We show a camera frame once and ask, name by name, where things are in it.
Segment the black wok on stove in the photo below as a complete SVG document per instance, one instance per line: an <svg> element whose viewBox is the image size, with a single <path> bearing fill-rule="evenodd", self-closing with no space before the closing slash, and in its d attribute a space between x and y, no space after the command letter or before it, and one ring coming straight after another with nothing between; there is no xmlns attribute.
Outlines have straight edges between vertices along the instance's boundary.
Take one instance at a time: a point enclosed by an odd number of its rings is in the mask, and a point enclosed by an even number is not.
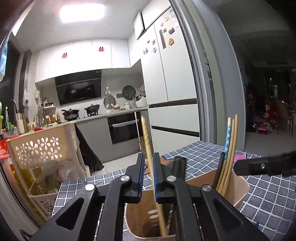
<svg viewBox="0 0 296 241"><path fill-rule="evenodd" d="M61 111L66 121L73 121L79 118L79 109L62 109Z"/></svg>

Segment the grey checked star tablecloth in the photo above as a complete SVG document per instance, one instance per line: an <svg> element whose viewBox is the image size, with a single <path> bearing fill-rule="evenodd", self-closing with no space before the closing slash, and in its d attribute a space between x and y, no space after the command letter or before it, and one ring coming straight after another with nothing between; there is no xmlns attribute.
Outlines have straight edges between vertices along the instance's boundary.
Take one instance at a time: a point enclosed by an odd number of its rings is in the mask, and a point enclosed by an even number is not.
<svg viewBox="0 0 296 241"><path fill-rule="evenodd" d="M176 156L187 159L186 179L192 180L214 170L218 166L218 157L224 150L222 146L194 142L190 145L164 154L164 159L170 160ZM53 207L56 214L88 183L102 186L125 174L120 169L107 174L100 174L61 184ZM282 177L257 175L245 176L249 191L245 196L239 211L270 239L281 240L291 224L295 222L295 176Z"/></svg>

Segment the black handled clear spoon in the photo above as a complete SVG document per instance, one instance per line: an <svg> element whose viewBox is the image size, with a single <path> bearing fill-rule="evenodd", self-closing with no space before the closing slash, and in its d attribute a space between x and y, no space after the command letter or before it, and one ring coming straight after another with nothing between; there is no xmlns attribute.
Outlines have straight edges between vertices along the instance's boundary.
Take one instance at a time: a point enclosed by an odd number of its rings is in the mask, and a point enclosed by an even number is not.
<svg viewBox="0 0 296 241"><path fill-rule="evenodd" d="M171 175L174 176L172 182L175 182L177 178L185 180L186 162L187 159L184 157L175 157L171 165Z"/></svg>
<svg viewBox="0 0 296 241"><path fill-rule="evenodd" d="M221 175L222 169L223 169L224 158L225 158L225 153L222 152L222 153L220 154L219 164L218 164L218 167L217 167L217 169L216 169L216 174L215 174L215 177L214 177L214 180L213 180L213 185L212 185L212 187L213 187L214 189L216 189L217 186L218 186L218 181L219 181L219 178L220 178L220 175Z"/></svg>

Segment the blue patterned chopstick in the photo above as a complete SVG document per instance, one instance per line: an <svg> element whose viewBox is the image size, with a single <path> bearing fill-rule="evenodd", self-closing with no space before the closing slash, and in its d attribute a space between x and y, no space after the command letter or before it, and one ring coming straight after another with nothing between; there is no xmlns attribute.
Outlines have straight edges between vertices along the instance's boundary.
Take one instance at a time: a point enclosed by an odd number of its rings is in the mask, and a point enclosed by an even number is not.
<svg viewBox="0 0 296 241"><path fill-rule="evenodd" d="M232 129L232 118L228 118L228 121L227 121L227 130L226 130L226 138L225 138L225 145L224 145L224 153L225 153L225 156L224 156L222 170L221 170L221 174L220 174L220 177L219 177L219 180L218 180L218 184L217 184L216 190L219 190L219 187L221 186L222 177L223 177L224 171L225 171L226 160L227 160L227 157L228 157L228 151L229 151L229 146L230 146L231 129Z"/></svg>

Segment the black range hood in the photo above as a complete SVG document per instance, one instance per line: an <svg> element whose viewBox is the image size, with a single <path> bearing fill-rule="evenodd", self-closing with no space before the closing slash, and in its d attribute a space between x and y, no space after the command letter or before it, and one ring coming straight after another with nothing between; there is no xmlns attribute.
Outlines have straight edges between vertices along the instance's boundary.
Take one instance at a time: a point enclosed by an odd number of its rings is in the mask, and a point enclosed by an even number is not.
<svg viewBox="0 0 296 241"><path fill-rule="evenodd" d="M101 97L101 77L100 69L55 77L60 105Z"/></svg>

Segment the black pot on stove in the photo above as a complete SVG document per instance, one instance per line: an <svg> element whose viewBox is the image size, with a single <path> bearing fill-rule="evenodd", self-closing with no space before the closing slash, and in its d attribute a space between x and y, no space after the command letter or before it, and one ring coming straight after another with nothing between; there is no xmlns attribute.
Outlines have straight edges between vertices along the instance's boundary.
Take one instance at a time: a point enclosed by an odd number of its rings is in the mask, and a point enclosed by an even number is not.
<svg viewBox="0 0 296 241"><path fill-rule="evenodd" d="M100 109L99 104L96 104L96 105L91 104L91 106L85 108L88 116L98 115L99 109Z"/></svg>

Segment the beige plastic utensil holder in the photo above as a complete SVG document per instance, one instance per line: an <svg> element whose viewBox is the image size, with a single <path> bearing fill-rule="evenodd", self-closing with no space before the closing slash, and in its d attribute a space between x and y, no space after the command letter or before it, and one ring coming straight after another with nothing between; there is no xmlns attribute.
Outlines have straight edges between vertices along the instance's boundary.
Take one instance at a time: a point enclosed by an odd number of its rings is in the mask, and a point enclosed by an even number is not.
<svg viewBox="0 0 296 241"><path fill-rule="evenodd" d="M215 174L216 169L185 182L198 187L202 187L203 185L212 186ZM231 172L229 184L223 197L239 211L248 191L249 184L247 181L237 176L234 172ZM162 237L159 231L159 215L154 203L153 190L144 191L139 204L127 205L125 222L128 230L137 240L176 240L174 207L172 204L161 205L168 233L165 237Z"/></svg>

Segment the beige flower storage rack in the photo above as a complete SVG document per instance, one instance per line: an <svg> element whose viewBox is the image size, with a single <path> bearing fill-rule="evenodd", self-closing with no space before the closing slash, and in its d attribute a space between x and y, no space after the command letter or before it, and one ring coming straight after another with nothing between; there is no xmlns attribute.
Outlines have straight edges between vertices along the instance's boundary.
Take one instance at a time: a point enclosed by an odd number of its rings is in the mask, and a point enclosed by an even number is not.
<svg viewBox="0 0 296 241"><path fill-rule="evenodd" d="M51 218L63 182L90 176L73 123L23 134L6 143L27 197L45 220Z"/></svg>

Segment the white refrigerator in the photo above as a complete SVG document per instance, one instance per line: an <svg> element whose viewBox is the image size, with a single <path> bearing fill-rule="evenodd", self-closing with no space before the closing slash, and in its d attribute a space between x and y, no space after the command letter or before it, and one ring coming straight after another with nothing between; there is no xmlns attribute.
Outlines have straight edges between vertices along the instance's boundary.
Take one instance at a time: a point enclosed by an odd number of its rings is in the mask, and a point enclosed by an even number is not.
<svg viewBox="0 0 296 241"><path fill-rule="evenodd" d="M152 146L164 155L200 139L194 75L173 8L160 15L139 41Z"/></svg>

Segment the black built-in oven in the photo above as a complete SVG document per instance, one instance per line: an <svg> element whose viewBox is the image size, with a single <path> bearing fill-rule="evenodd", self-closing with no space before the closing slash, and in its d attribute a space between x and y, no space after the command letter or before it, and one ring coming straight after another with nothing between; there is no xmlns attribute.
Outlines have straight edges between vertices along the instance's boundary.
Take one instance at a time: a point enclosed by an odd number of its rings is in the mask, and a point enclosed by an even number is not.
<svg viewBox="0 0 296 241"><path fill-rule="evenodd" d="M107 118L107 121L113 145L142 136L139 111L111 116Z"/></svg>

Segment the thick bamboo chopstick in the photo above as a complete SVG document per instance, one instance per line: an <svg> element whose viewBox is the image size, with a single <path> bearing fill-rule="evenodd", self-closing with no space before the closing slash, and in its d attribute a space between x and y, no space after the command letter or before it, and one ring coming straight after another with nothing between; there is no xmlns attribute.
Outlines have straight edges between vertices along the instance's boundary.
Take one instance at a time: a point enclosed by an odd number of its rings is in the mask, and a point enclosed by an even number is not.
<svg viewBox="0 0 296 241"><path fill-rule="evenodd" d="M158 211L158 215L159 215L158 216L159 231L160 231L161 236L165 237L168 235L168 233L167 233L167 229L166 229L162 205L158 204L156 202L156 190L155 190L155 184L154 184L154 165L153 165L153 158L152 158L152 150L151 150L151 145L149 143L149 135L148 135L147 125L146 125L146 121L145 121L144 116L141 116L141 122L142 122L142 132L143 132L143 136L144 136L144 147L145 147L145 152L146 152L146 158L148 160L149 173L150 173L151 179L152 179L154 203L155 203L155 207Z"/></svg>

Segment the red plastic basket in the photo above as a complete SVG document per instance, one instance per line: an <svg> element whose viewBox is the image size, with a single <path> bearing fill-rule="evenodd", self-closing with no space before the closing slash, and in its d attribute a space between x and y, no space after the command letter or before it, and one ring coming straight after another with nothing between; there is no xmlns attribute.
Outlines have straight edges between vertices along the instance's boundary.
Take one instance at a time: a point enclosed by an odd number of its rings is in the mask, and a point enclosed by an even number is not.
<svg viewBox="0 0 296 241"><path fill-rule="evenodd" d="M10 153L9 153L6 141L7 140L0 141L0 159L1 160L10 158Z"/></svg>

